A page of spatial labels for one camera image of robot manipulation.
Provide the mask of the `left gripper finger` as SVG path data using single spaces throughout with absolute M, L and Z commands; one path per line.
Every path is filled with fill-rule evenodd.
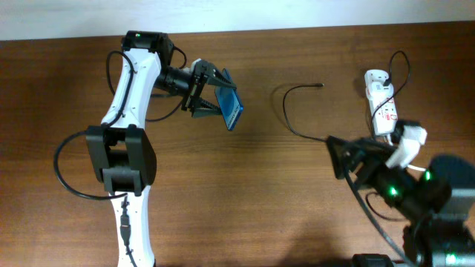
M 207 79 L 208 85 L 215 85 L 222 88 L 236 89 L 237 85 L 232 81 L 227 69 L 214 69 Z
M 220 107 L 208 102 L 205 99 L 199 98 L 194 100 L 191 115 L 193 118 L 200 118 L 205 116 L 218 116 L 221 115 L 222 111 Z

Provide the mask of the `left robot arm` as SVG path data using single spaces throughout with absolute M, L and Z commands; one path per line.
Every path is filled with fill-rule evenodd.
M 194 118 L 223 115 L 224 101 L 238 111 L 237 86 L 227 69 L 197 59 L 174 67 L 177 47 L 165 33 L 130 30 L 122 38 L 123 66 L 113 102 L 99 126 L 85 132 L 94 173 L 112 202 L 119 240 L 119 266 L 155 266 L 148 224 L 148 196 L 157 156 L 146 135 L 153 89 L 181 98 Z

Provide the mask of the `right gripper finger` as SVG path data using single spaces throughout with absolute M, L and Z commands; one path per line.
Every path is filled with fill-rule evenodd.
M 399 143 L 403 133 L 404 133 L 404 127 L 405 126 L 410 126 L 410 127 L 416 127 L 419 126 L 419 122 L 413 121 L 413 120 L 398 120 L 395 124 L 394 130 L 391 133 L 391 141 L 393 143 Z
M 354 171 L 358 165 L 357 145 L 335 136 L 328 136 L 325 143 L 330 153 L 335 178 L 344 179 L 345 175 Z

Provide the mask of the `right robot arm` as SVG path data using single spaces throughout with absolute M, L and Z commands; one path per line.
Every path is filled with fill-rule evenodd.
M 371 138 L 326 138 L 336 179 L 345 179 L 367 218 L 406 266 L 473 266 L 474 236 L 465 222 L 474 206 L 474 165 L 439 154 L 420 177 L 409 164 L 425 144 L 419 122 L 402 120 L 390 133 L 391 144 Z M 379 195 L 409 221 L 399 248 L 373 216 L 362 190 Z

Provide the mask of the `blue-screen Samsung smartphone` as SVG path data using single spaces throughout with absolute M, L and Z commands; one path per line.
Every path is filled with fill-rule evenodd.
M 238 92 L 233 88 L 216 87 L 214 93 L 226 128 L 228 131 L 233 131 L 244 109 Z

